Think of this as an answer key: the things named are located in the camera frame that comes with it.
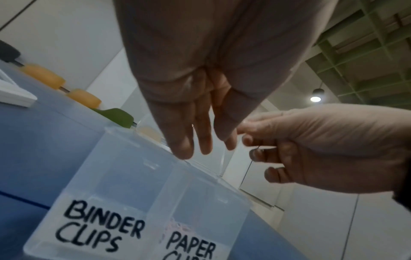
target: white label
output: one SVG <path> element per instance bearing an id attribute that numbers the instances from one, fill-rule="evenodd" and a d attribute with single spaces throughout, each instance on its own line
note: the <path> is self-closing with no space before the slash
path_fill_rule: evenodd
<path id="1" fill-rule="evenodd" d="M 226 260 L 230 248 L 203 238 L 190 227 L 171 221 L 152 260 Z"/>
<path id="2" fill-rule="evenodd" d="M 35 239 L 89 254 L 133 260 L 144 233 L 145 214 L 95 197 L 61 194 Z"/>

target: blue table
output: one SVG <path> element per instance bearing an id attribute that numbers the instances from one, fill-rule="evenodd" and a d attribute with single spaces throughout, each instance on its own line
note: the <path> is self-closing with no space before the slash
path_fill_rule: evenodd
<path id="1" fill-rule="evenodd" d="M 0 103 L 0 259 L 22 247 L 111 121 L 0 62 L 20 87 L 37 96 L 31 108 Z M 250 212 L 230 260 L 304 260 Z"/>

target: hand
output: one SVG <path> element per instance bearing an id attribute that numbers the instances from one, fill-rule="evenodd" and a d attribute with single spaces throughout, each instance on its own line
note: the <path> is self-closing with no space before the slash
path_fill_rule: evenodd
<path id="1" fill-rule="evenodd" d="M 368 105 L 317 105 L 268 112 L 238 128 L 246 146 L 269 167 L 269 182 L 296 182 L 331 191 L 396 191 L 411 159 L 411 111 Z"/>
<path id="2" fill-rule="evenodd" d="M 115 0 L 131 70 L 173 153 L 202 153 L 297 68 L 337 0 Z"/>

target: light bulb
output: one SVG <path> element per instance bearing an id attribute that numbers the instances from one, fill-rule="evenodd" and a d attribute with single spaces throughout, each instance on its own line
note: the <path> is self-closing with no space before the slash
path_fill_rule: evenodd
<path id="1" fill-rule="evenodd" d="M 320 98 L 320 97 L 311 97 L 310 100 L 311 100 L 312 102 L 320 102 L 320 101 L 321 101 L 321 98 Z"/>

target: plastic container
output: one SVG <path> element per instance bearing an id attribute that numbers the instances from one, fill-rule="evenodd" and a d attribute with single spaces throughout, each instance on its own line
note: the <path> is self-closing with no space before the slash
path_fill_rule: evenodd
<path id="1" fill-rule="evenodd" d="M 50 260 L 225 260 L 250 202 L 130 129 L 107 129 L 24 246 Z"/>
<path id="2" fill-rule="evenodd" d="M 167 146 L 166 140 L 164 139 L 164 136 L 162 135 L 157 123 L 154 121 L 154 118 L 151 116 L 151 114 L 143 117 L 143 119 L 138 123 L 136 129 L 138 132 L 141 132 L 155 142 L 160 143 L 163 148 L 170 151 Z M 213 138 L 213 150 L 211 151 L 211 153 L 203 155 L 200 151 L 200 145 L 198 143 L 196 132 L 194 131 L 194 154 L 193 157 L 187 161 L 190 164 L 195 164 L 196 167 L 204 171 L 212 172 L 214 174 L 222 176 L 226 167 L 224 160 L 226 159 L 225 154 L 227 149 L 224 142 L 220 141 L 217 138 L 214 131 L 211 132 L 211 135 Z"/>

